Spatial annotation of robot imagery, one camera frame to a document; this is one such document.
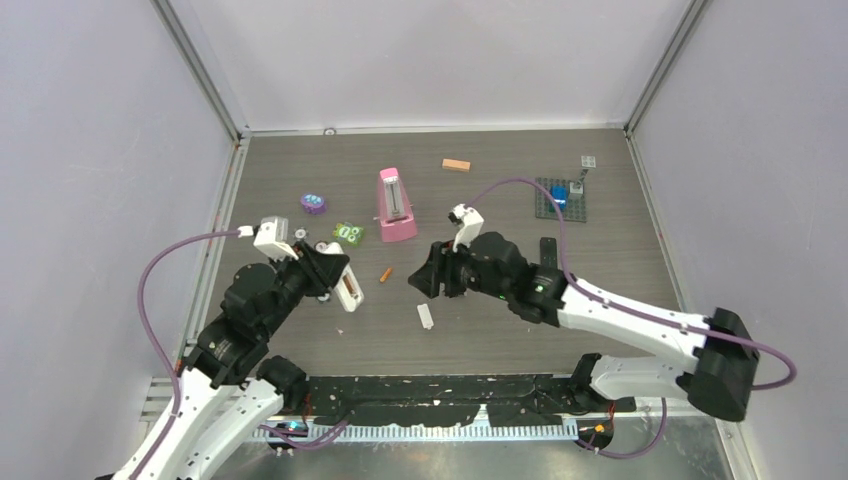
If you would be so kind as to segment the white battery cover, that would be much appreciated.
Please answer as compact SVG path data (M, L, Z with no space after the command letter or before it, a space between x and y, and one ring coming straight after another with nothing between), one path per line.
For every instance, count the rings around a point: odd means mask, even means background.
M416 310L422 328L425 330L431 330L434 327L434 320L429 306L427 304L420 304L416 306Z

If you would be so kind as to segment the white remote control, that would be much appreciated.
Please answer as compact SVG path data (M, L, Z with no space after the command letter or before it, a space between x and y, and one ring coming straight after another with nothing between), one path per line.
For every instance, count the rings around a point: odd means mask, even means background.
M337 242L318 242L316 244L316 250L326 254L345 254L342 246ZM334 294L338 298L342 309L348 313L355 312L364 302L365 294L350 263L345 266L338 283L334 287Z

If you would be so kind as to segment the orange battery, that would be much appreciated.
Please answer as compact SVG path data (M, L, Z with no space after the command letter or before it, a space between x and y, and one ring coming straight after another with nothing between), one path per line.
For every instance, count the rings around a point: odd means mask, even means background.
M393 268L392 268L392 267L387 268L387 269L383 272L383 274L380 276L380 278L379 278L379 282L380 282L381 284L385 283L385 282L389 279L389 277L391 276L392 272L393 272Z

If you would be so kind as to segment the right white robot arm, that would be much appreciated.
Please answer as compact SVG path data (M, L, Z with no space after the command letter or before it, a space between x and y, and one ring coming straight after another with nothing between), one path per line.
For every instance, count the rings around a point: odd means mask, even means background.
M584 410L625 397L664 397L725 421L746 417L760 354L733 311L686 314L615 295L528 261L497 232L469 246L433 243L408 282L428 298L485 294L530 323L582 330L644 351L639 358L583 355L570 392Z

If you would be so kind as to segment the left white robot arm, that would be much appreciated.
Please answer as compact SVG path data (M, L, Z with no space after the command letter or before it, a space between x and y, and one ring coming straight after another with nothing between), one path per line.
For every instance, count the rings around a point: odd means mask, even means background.
M179 370L178 393L113 478L210 479L270 417L303 410L306 373L268 344L303 299L332 291L353 295L349 312L364 298L336 242L298 242L291 257L241 268Z

